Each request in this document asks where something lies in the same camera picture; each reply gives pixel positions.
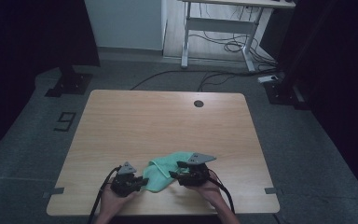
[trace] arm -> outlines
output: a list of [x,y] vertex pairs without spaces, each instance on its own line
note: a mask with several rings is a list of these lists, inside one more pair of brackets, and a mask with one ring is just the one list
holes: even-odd
[[101,197],[100,214],[98,215],[95,224],[107,224],[109,221],[121,210],[124,204],[136,195],[136,192],[131,193],[125,198],[118,197],[111,189],[110,183],[106,184],[103,189],[103,196]]
[[[214,180],[217,179],[216,175],[210,172],[211,178]],[[231,209],[226,204],[226,201],[223,199],[222,194],[220,193],[220,188],[217,187],[214,183],[208,181],[200,187],[187,187],[188,189],[193,189],[198,192],[206,201],[208,201],[211,206],[216,209],[217,216],[220,218],[224,224],[240,224],[240,221],[231,212]]]

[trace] table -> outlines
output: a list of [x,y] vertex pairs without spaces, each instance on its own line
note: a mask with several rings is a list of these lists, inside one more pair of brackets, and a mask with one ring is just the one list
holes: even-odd
[[[242,49],[242,55],[245,59],[246,65],[250,72],[255,71],[255,67],[252,62],[252,55],[250,54],[250,48],[255,38],[255,32],[260,22],[263,9],[265,7],[278,7],[278,8],[294,8],[296,4],[294,2],[288,3],[284,0],[279,2],[272,0],[180,0],[188,3],[186,12],[186,25],[185,25],[185,42],[182,49],[182,68],[187,68],[188,61],[188,32],[190,30],[195,31],[210,31],[220,33],[232,33],[249,35],[246,41],[245,47]],[[191,3],[206,3],[206,4],[221,4],[221,5],[236,5],[236,6],[248,6],[248,7],[260,7],[257,16],[254,21],[228,21],[228,20],[216,20],[209,18],[191,18],[190,9]]]
[[[93,91],[55,186],[63,194],[51,195],[48,214],[88,215],[113,168],[129,161],[142,175],[150,160],[176,151],[217,157],[207,165],[230,191],[238,214],[279,211],[277,196],[265,192],[273,185],[243,95]],[[141,191],[120,215],[213,213],[198,193],[175,181],[159,193]]]

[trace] white metal table frame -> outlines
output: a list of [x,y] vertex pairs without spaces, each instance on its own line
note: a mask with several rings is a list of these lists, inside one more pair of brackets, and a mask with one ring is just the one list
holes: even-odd
[[[191,0],[187,0],[187,1],[182,0],[182,1],[188,3],[187,13],[186,13],[186,25],[185,25],[185,42],[183,44],[183,50],[182,50],[182,62],[181,62],[182,68],[187,68],[187,62],[188,62],[188,32],[190,30],[194,30],[194,31],[209,31],[209,32],[249,35],[245,47],[242,48],[241,52],[245,59],[248,70],[250,72],[255,71],[255,67],[252,61],[253,57],[250,53],[250,48],[255,38],[255,32],[257,31],[257,27],[265,7],[263,7],[262,5],[256,6],[256,7],[260,7],[260,9],[258,10],[257,16],[254,21],[229,21],[229,20],[217,20],[217,19],[205,19],[205,18],[191,18],[190,16],[191,2],[223,4],[221,2],[216,2],[216,3],[214,1],[198,2],[198,1],[191,1]],[[239,3],[238,1],[224,2],[225,5],[237,5],[238,3]],[[241,6],[247,6],[247,5],[253,6],[254,4],[241,3]]]

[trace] folded cloth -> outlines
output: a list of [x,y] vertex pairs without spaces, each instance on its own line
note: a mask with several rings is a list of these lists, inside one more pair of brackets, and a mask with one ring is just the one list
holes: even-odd
[[144,169],[144,178],[149,178],[145,189],[159,192],[167,188],[172,182],[170,171],[177,172],[180,168],[178,161],[188,161],[194,152],[174,152],[166,157],[157,157],[149,162]]

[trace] white wall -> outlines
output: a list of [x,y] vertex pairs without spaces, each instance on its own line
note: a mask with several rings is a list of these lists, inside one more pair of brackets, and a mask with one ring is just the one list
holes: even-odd
[[166,0],[85,0],[98,47],[162,50]]

